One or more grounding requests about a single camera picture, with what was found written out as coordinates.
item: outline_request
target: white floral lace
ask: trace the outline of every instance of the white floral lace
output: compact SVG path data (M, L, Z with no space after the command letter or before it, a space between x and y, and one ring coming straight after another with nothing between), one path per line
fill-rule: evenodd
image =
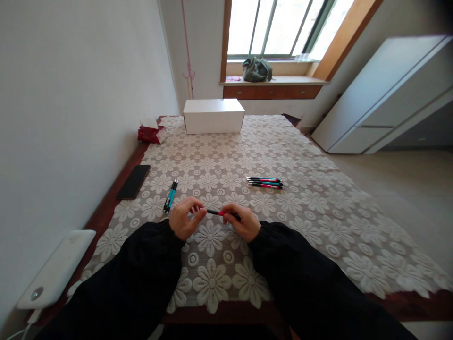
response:
M151 166L135 200L121 201L109 228L72 295L116 255L142 224L159 222L174 179L173 207L195 196L210 209L237 202L260 220L283 222L333 259L363 291L380 298L396 291L453 289L452 281L404 229L384 216L371 196L355 187L335 164L282 116L245 116L240 134L187 135L183 117L165 117L167 139L151 144L142 164ZM285 190L251 187L245 176L278 177ZM221 218L208 214L182 252L183 269L167 311L220 301L271 299L253 268L247 244Z

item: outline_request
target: backpack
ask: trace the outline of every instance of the backpack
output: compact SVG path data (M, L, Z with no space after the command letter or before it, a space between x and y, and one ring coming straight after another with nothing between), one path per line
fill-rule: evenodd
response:
M244 69L244 80L257 83L265 82L272 79L272 67L268 61L263 58L248 58L242 63Z

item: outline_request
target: glass pane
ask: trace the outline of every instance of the glass pane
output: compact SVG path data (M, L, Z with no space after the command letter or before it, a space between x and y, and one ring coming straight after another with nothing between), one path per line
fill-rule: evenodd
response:
M260 11L258 12L258 19L256 20L255 35L253 37L252 55L261 54L273 2L273 0L261 0Z
M280 0L272 20L265 54L289 54L309 0Z
M228 54L248 54L258 0L233 0Z
M324 57L327 48L329 48L330 43L334 39L336 32L340 28L340 25L353 2L354 0L336 0L329 16L327 17L324 27L322 27L321 33L313 46L310 58L321 60L322 57Z
M307 19L302 27L299 39L297 39L296 46L294 47L293 55L302 53L303 47L307 43L308 36L310 35L311 29L315 24L316 18L318 17L319 11L321 10L324 0L313 0L310 10L308 11Z

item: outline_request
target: floor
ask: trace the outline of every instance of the floor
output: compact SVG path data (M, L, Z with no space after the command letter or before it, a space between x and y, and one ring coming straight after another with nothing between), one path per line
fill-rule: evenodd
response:
M423 150L327 156L453 277L453 153ZM453 336L453 322L403 324L420 340Z

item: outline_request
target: person's hand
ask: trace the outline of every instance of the person's hand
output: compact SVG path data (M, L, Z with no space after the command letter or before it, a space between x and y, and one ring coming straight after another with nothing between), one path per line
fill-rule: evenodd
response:
M223 215L223 224L226 224L227 222L231 223L237 234L242 237L245 242L252 242L259 234L261 223L249 208L244 208L237 203L231 203L225 205L222 208L222 212L225 213ZM238 221L232 215L233 213L239 215L241 221Z
M192 220L188 213L196 213ZM170 214L170 228L180 240L186 241L197 229L198 223L206 216L206 209L195 197L188 197L178 204Z

